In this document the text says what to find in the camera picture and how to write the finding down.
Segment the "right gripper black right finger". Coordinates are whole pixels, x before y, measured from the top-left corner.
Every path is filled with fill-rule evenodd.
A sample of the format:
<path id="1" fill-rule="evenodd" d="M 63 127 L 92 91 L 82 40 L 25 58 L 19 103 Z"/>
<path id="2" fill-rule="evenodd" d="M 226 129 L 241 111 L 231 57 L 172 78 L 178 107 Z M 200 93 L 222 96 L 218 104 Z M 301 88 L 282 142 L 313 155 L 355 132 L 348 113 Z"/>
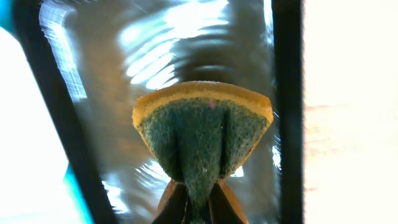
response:
<path id="1" fill-rule="evenodd" d="M 209 209 L 212 224 L 244 224 L 218 183 L 213 186 L 209 196 Z"/>

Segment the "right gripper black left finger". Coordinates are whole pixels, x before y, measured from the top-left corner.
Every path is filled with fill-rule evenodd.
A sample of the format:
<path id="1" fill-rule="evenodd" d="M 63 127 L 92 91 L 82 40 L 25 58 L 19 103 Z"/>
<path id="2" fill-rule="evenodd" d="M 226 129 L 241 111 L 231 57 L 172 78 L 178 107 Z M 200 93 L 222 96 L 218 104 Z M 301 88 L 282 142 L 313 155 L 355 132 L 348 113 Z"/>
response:
<path id="1" fill-rule="evenodd" d="M 158 214 L 152 224 L 188 223 L 189 197 L 187 188 L 178 182 L 169 182 L 158 205 Z"/>

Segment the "green yellow sponge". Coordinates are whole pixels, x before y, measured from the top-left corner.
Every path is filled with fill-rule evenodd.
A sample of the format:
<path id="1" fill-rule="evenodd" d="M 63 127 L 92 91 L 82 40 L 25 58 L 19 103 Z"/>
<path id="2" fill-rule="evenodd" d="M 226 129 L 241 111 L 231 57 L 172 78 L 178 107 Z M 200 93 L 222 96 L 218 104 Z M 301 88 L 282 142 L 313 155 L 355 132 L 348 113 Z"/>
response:
<path id="1" fill-rule="evenodd" d="M 218 183 L 238 216 L 246 215 L 225 180 L 243 165 L 273 122 L 268 97 L 220 82 L 185 82 L 138 98 L 135 129 L 170 182 L 187 188 L 188 223 L 211 223 Z"/>

